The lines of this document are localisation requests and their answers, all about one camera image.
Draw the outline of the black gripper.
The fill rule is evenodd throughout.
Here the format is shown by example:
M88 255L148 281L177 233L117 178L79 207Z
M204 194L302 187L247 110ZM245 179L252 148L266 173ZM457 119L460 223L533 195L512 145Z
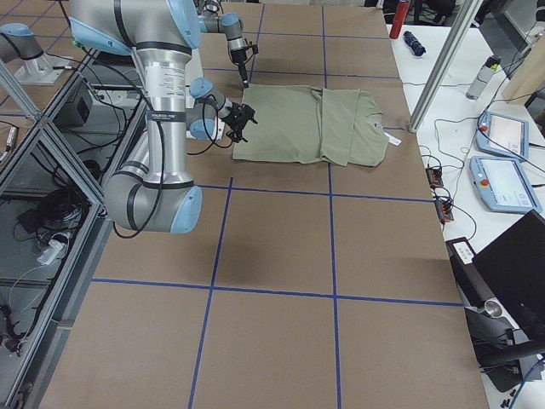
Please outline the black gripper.
M244 137L244 127L248 122L258 124L255 119L255 110L246 105L236 105L229 107L228 115L224 117L224 122L230 127L227 137L233 143L247 142Z
M247 51L245 48L234 49L232 51L232 63L239 69L240 77L245 89L249 88L248 73L246 70Z

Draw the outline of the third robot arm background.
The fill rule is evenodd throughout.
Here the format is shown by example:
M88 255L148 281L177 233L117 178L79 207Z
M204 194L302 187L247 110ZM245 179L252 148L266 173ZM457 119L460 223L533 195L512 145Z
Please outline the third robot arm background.
M8 23L1 26L1 60L9 63L16 59L22 61L22 67L14 76L26 85L52 85L72 67L66 57L47 54L27 25Z

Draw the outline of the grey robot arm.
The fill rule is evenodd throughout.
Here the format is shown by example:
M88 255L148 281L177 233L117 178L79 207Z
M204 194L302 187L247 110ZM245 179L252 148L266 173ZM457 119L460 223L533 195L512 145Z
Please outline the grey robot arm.
M230 101L206 78L186 80L186 66L206 32L222 33L231 61L245 71L256 46L238 15L217 1L74 1L72 35L86 47L129 56L141 79L146 129L129 158L107 181L106 211L129 237L143 231L189 233L203 193L186 170L188 137L212 141L218 121L232 142L243 140L254 110Z
M198 2L198 18L201 32L225 35L229 60L237 67L244 88L249 88L246 64L259 53L259 49L255 43L244 38L244 23L238 14L225 13L221 1L206 0Z

